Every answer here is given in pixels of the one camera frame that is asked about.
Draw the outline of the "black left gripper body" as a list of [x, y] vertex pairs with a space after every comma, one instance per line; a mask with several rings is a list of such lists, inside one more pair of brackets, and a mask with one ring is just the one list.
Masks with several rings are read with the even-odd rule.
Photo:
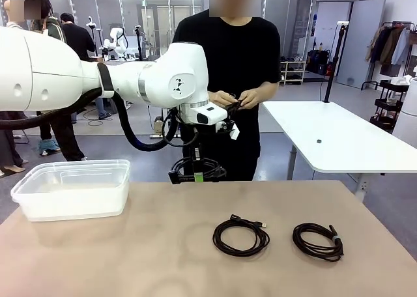
[[193, 128], [193, 137], [189, 144], [189, 153], [192, 163], [203, 163], [203, 151], [201, 149], [201, 142], [199, 140], [199, 131], [196, 127]]

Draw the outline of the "person right hand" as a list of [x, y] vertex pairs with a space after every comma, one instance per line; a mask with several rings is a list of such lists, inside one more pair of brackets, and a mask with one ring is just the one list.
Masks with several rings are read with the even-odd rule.
[[237, 102], [237, 100], [233, 96], [231, 96], [230, 94], [224, 91], [217, 91], [217, 92], [209, 91], [208, 97], [212, 103], [222, 108], [225, 108], [226, 106], [229, 106]]

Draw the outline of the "person left hand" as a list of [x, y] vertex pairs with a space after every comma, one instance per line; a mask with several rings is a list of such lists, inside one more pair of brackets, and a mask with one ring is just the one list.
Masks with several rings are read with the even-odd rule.
[[239, 109], [254, 108], [256, 105], [262, 102], [261, 97], [262, 96], [259, 89], [250, 89], [243, 91], [238, 99], [238, 101], [240, 102]]

